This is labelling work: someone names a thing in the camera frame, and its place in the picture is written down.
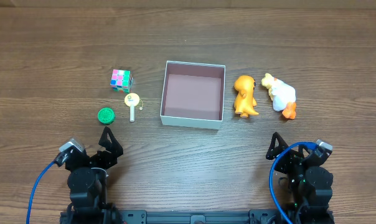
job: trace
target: open box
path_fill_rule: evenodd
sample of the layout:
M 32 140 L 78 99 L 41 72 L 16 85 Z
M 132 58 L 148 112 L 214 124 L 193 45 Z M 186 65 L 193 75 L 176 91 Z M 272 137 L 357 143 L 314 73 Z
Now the open box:
M 220 129 L 224 88 L 224 65 L 167 61 L 162 124 Z

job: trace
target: yellow and white stuffed toy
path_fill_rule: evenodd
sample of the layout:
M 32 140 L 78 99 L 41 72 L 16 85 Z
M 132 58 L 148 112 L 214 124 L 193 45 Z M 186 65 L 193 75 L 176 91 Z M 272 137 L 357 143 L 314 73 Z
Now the yellow and white stuffed toy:
M 261 80 L 261 84 L 268 89 L 275 111 L 282 111 L 285 118 L 296 117 L 296 90 L 269 73 Z

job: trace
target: blue tube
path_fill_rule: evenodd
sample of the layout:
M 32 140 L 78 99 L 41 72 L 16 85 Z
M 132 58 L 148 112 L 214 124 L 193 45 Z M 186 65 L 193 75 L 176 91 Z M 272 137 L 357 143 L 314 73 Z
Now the blue tube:
M 34 183 L 32 193 L 31 193 L 31 199 L 29 200 L 29 206 L 27 207 L 27 215 L 26 215 L 26 224 L 29 224 L 31 219 L 31 210 L 32 210 L 32 204 L 33 204 L 33 196 L 34 192 L 36 191 L 37 184 L 39 184 L 40 179 L 43 177 L 43 175 L 47 172 L 47 170 L 54 165 L 54 162 L 52 161 L 44 170 L 41 172 L 39 177 L 37 178 L 36 182 Z
M 306 146 L 309 150 L 315 150 L 317 148 L 317 144 L 314 143 L 314 142 L 297 142 L 297 143 L 294 143 L 293 145 L 287 147 L 274 161 L 273 165 L 271 166 L 271 170 L 270 170 L 270 178 L 268 179 L 268 185 L 270 187 L 270 194 L 271 194 L 271 197 L 273 198 L 274 200 L 274 203 L 276 205 L 276 208 L 280 211 L 282 217 L 289 223 L 289 224 L 293 224 L 293 222 L 291 220 L 289 220 L 289 217 L 285 214 L 285 212 L 282 210 L 281 208 L 281 205 L 278 203 L 276 197 L 275 197 L 275 193 L 274 193 L 274 189 L 273 189 L 273 173 L 274 173 L 274 169 L 277 165 L 277 163 L 280 161 L 280 159 L 287 153 L 289 152 L 292 148 L 296 147 L 296 146 Z

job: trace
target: green bottle cap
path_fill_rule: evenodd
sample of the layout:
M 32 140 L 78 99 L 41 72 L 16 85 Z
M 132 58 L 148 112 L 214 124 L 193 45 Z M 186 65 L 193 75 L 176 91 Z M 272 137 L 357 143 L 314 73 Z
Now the green bottle cap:
M 98 119 L 103 124 L 111 124 L 115 120 L 115 112 L 111 108 L 102 108 L 98 112 Z

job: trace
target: white handle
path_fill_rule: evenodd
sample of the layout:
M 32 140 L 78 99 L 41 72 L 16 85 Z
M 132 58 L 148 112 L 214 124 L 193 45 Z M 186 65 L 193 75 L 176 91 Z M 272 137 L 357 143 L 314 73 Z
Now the white handle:
M 134 105 L 130 106 L 130 122 L 134 122 Z

